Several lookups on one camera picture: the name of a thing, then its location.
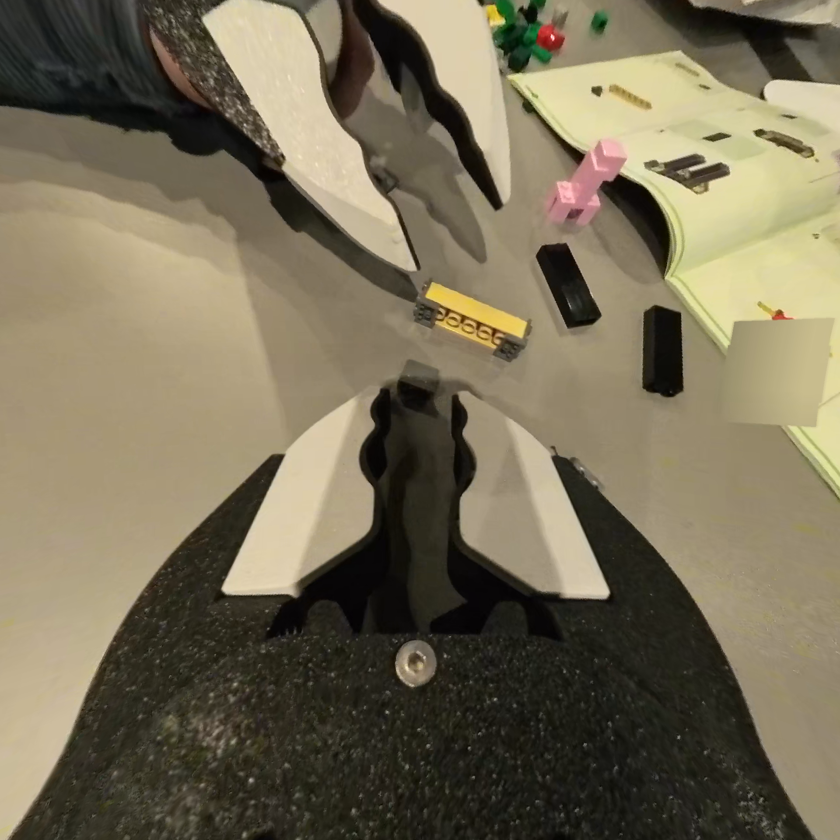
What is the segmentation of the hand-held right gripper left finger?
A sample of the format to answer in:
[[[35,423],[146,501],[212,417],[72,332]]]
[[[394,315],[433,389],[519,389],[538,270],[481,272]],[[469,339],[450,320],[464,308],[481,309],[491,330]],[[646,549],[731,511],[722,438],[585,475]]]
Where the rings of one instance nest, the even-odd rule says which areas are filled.
[[[391,407],[389,389],[368,387],[289,446],[224,580],[225,596],[299,596],[372,535]]]

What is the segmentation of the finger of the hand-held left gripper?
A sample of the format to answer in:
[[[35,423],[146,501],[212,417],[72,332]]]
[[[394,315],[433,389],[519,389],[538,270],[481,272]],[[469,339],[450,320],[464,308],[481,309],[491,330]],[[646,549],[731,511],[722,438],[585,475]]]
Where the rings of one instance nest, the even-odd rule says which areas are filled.
[[[473,1],[359,1],[395,91],[415,87],[488,203],[511,196],[508,118],[487,17]]]
[[[307,9],[280,2],[226,1],[203,25],[281,154],[287,179],[355,244],[386,264],[418,269],[402,218],[379,187],[359,141],[328,91],[317,35],[340,46],[337,4]]]

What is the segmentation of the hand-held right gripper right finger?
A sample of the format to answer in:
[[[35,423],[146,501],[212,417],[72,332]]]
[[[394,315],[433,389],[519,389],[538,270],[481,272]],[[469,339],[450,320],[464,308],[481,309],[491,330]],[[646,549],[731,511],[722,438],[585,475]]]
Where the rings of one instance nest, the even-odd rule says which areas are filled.
[[[457,545],[525,595],[608,600],[551,451],[471,392],[454,395],[451,415]]]

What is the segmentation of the small dark grey brick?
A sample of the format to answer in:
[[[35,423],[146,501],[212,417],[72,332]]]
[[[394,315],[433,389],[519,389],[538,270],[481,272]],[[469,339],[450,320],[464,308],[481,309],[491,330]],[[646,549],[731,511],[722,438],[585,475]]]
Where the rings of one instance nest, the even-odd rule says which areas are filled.
[[[397,378],[395,391],[405,408],[424,412],[434,405],[438,386],[438,369],[419,360],[409,359]]]

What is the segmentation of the yellow and grey brick assembly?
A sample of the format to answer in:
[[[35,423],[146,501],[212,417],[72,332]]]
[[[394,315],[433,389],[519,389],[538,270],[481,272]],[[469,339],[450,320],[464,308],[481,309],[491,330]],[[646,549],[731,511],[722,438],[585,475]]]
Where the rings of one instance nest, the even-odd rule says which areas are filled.
[[[478,344],[494,357],[511,362],[528,346],[531,321],[428,281],[416,295],[414,321]]]

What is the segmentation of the person's left forearm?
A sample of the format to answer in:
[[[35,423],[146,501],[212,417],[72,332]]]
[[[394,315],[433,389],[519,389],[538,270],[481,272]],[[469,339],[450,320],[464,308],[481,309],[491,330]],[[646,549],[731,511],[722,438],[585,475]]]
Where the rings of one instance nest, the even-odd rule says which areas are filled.
[[[183,105],[135,1],[2,1],[1,103],[105,115]]]

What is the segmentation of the person's left hand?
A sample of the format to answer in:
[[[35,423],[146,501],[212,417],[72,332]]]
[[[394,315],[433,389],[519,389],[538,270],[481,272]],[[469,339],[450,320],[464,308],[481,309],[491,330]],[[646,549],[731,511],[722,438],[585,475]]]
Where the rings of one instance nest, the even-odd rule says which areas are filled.
[[[364,91],[375,70],[375,57],[369,36],[358,19],[351,1],[340,1],[341,46],[334,74],[329,83],[332,105],[341,119],[351,117],[361,105]]]

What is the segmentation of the pile of green bricks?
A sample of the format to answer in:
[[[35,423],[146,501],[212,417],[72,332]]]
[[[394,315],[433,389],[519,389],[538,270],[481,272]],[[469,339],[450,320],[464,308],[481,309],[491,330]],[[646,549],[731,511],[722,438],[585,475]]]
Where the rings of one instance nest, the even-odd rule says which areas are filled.
[[[547,65],[560,53],[561,49],[551,56],[538,54],[534,51],[534,42],[539,28],[552,23],[554,10],[567,6],[547,1],[480,2],[483,10],[484,6],[491,4],[495,4],[502,17],[498,21],[489,21],[486,16],[501,69],[519,73],[527,68],[531,60]]]

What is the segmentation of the pink brick pig figure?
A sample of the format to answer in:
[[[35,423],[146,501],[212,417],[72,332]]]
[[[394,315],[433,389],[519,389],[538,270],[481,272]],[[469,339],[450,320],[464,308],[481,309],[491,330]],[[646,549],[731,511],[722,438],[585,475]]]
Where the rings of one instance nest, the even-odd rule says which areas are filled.
[[[555,224],[588,225],[601,209],[599,190],[620,174],[627,153],[617,140],[600,140],[590,148],[566,181],[552,185],[545,212]]]

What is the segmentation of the black brick column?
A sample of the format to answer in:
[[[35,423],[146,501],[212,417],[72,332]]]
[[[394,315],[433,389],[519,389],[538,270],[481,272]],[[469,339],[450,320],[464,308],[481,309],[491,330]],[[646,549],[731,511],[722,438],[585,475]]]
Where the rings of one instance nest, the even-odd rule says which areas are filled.
[[[602,316],[567,244],[542,245],[536,255],[543,278],[565,326],[589,327]]]
[[[683,334],[679,311],[655,305],[644,312],[642,385],[674,397],[684,390]]]

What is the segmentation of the open instruction booklet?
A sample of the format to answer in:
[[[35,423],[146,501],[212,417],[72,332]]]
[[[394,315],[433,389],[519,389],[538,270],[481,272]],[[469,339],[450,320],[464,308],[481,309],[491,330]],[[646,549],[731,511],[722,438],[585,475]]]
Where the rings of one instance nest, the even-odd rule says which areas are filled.
[[[838,133],[679,51],[508,79],[576,150],[624,146],[665,218],[665,282],[721,352],[737,321],[835,321],[815,425],[784,431],[838,494]]]

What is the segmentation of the white plastic bag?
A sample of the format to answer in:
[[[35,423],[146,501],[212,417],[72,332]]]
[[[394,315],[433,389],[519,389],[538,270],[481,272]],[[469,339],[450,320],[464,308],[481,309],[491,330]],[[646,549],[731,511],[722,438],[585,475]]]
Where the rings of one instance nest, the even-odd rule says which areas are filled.
[[[698,9],[783,25],[839,28],[838,1],[688,1]]]

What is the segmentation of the white object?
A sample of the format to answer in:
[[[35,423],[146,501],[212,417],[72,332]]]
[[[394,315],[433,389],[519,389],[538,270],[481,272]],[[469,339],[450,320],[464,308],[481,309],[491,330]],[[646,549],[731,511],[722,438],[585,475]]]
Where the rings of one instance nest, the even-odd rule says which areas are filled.
[[[763,88],[765,101],[813,119],[839,133],[839,84],[801,80],[771,80]]]

